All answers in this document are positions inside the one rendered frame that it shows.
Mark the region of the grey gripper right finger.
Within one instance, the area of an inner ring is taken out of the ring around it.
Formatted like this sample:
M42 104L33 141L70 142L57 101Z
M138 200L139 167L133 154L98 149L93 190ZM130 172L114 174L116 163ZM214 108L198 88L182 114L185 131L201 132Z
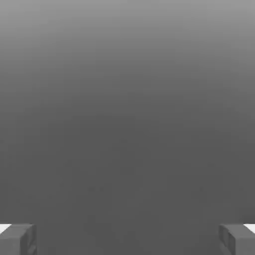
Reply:
M220 224L222 255L255 255L255 224Z

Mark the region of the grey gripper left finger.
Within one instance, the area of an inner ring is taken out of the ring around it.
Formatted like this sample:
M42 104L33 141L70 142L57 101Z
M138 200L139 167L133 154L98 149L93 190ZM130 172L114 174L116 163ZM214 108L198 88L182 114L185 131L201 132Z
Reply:
M0 255L37 255L35 224L1 224Z

